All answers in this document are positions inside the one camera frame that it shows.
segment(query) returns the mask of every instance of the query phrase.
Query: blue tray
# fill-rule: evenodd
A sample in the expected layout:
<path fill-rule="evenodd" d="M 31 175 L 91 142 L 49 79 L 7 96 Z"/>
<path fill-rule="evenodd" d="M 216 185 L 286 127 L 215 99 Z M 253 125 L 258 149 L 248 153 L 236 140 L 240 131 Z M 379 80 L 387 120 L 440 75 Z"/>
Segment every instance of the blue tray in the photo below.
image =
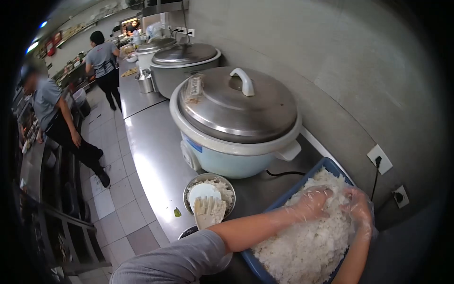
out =
<path fill-rule="evenodd" d="M 293 194 L 300 190 L 302 186 L 307 182 L 307 180 L 313 177 L 322 167 L 325 167 L 327 171 L 338 177 L 340 174 L 345 177 L 345 182 L 353 185 L 352 182 L 347 178 L 346 174 L 331 160 L 330 158 L 322 158 L 305 176 L 302 180 L 300 180 L 296 185 L 294 185 L 289 191 L 279 197 L 270 207 L 268 207 L 264 212 L 271 211 L 278 207 L 283 206 Z M 252 270 L 252 272 L 263 282 L 266 284 L 277 284 L 276 280 L 269 275 L 266 269 L 262 266 L 260 261 L 254 256 L 254 253 L 250 249 L 246 249 L 241 252 L 244 260 L 247 262 L 247 265 Z M 333 280 L 334 276 L 337 274 L 342 261 L 342 259 L 330 276 L 330 279 L 325 283 L 329 284 Z"/>

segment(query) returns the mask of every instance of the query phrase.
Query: light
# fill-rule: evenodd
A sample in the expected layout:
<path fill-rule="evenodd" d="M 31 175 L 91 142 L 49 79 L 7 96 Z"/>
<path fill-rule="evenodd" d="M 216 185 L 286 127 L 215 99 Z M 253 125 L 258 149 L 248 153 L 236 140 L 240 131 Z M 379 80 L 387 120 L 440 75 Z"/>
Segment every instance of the light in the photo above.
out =
<path fill-rule="evenodd" d="M 30 45 L 30 47 L 27 49 L 27 52 L 26 52 L 25 54 L 29 53 L 29 52 L 30 52 L 33 48 L 35 48 L 36 46 L 38 46 L 38 41 L 35 42 L 35 43 L 33 43 L 32 45 Z"/>

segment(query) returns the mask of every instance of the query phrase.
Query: fire extinguisher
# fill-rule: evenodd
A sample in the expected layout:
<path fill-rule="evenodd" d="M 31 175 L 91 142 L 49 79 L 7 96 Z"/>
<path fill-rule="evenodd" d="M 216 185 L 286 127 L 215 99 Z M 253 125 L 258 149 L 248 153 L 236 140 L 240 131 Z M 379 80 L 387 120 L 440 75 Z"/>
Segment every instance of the fire extinguisher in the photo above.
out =
<path fill-rule="evenodd" d="M 52 39 L 50 39 L 48 42 L 45 44 L 46 51 L 47 51 L 47 56 L 52 56 L 55 54 L 55 45 L 52 42 Z"/>

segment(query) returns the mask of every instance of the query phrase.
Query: gray shirt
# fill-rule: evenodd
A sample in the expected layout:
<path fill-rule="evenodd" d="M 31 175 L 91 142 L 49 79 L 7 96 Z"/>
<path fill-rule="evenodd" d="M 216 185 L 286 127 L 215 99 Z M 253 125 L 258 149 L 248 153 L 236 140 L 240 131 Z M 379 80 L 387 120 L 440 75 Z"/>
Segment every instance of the gray shirt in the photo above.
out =
<path fill-rule="evenodd" d="M 224 241 L 210 230 L 201 230 L 169 246 L 134 256 L 123 262 L 110 284 L 192 283 L 215 273 L 214 264 L 225 255 Z"/>
<path fill-rule="evenodd" d="M 33 109 L 39 120 L 42 130 L 46 130 L 49 122 L 57 113 L 58 108 L 55 107 L 61 97 L 61 90 L 54 80 L 47 77 L 40 77 L 36 92 L 33 96 Z"/>
<path fill-rule="evenodd" d="M 85 62 L 93 66 L 96 78 L 106 75 L 115 68 L 111 62 L 113 62 L 113 52 L 116 49 L 117 47 L 113 43 L 106 41 L 88 52 Z"/>

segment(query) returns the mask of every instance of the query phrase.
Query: black shoe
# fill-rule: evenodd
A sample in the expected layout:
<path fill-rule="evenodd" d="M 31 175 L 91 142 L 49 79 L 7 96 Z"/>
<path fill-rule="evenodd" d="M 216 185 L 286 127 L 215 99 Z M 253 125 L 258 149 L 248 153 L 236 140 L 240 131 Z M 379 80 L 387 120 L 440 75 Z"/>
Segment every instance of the black shoe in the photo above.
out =
<path fill-rule="evenodd" d="M 98 159 L 100 159 L 102 156 L 104 156 L 104 152 L 101 149 L 99 149 Z"/>
<path fill-rule="evenodd" d="M 110 178 L 106 174 L 106 172 L 103 170 L 101 173 L 97 174 L 99 180 L 103 184 L 103 187 L 108 188 L 110 185 Z"/>

